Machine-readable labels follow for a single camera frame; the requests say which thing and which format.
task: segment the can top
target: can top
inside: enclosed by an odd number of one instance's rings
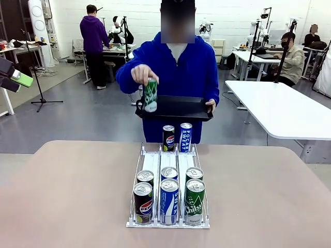
[[[154,79],[154,78],[152,78],[152,77],[149,77],[149,78],[148,78],[148,82],[157,82],[157,80]]]
[[[179,184],[175,179],[168,178],[161,182],[161,189],[166,192],[174,192],[178,190]]]
[[[173,131],[175,130],[174,126],[171,126],[171,125],[166,125],[163,127],[163,130],[165,131]]]
[[[150,170],[142,170],[137,174],[137,179],[142,182],[149,182],[153,178],[154,178],[154,174]]]
[[[148,182],[139,182],[134,186],[133,191],[138,196],[146,196],[152,191],[152,186]]]
[[[205,189],[205,183],[200,179],[190,179],[186,183],[186,187],[192,192],[202,192]]]
[[[182,123],[182,124],[180,124],[180,127],[181,128],[184,128],[184,129],[190,129],[190,128],[192,128],[192,124],[190,124],[190,123]]]
[[[163,175],[166,178],[174,178],[178,175],[178,172],[173,167],[165,167],[161,170],[161,175]]]
[[[203,171],[200,168],[192,167],[187,169],[186,175],[190,178],[201,178],[203,177]]]

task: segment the white wall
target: white wall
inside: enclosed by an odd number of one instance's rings
[[[137,45],[152,40],[160,31],[161,0],[50,0],[50,3],[62,57],[71,55],[72,39],[81,38],[79,23],[86,15],[88,4],[103,7],[98,16],[106,17],[107,30],[111,28],[114,16],[127,16],[129,29]],[[331,37],[331,21],[326,13],[328,8],[325,8],[325,0],[264,0],[261,3],[195,0],[196,27],[203,18],[213,22],[212,38],[225,39],[225,54],[230,54],[232,46],[247,40],[250,22],[260,16],[263,8],[272,7],[272,29],[285,29],[290,17],[300,18],[296,30],[298,43],[302,40],[301,35],[309,31],[307,26],[312,23],[319,25],[319,34],[323,33],[321,38],[326,40]]]

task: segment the blue hoodie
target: blue hoodie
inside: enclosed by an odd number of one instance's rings
[[[109,48],[109,40],[103,23],[94,16],[85,16],[80,24],[84,39],[84,51],[98,54],[103,52],[102,43]]]
[[[194,44],[188,44],[180,55],[178,63],[167,44],[161,43],[161,33],[153,41],[143,43],[134,50],[134,59],[123,65],[116,74],[117,82],[126,94],[138,90],[131,76],[131,69],[140,64],[148,65],[159,76],[158,95],[203,97],[219,102],[218,71],[213,48],[201,37],[195,37]],[[162,128],[175,127],[175,142],[179,143],[180,122],[143,119],[147,142],[162,143]],[[192,143],[201,139],[201,122],[193,122]]]

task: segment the green can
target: green can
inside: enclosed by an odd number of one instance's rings
[[[145,86],[145,111],[154,112],[157,109],[157,81],[148,78],[148,85]]]
[[[202,221],[205,184],[200,179],[190,179],[185,190],[185,221],[187,225],[200,225]]]
[[[197,167],[188,168],[186,171],[186,181],[185,182],[187,182],[190,179],[200,179],[202,181],[203,171]]]

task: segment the beige jacket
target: beige jacket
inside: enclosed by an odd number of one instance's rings
[[[287,52],[280,75],[297,84],[305,65],[305,53],[296,45]]]

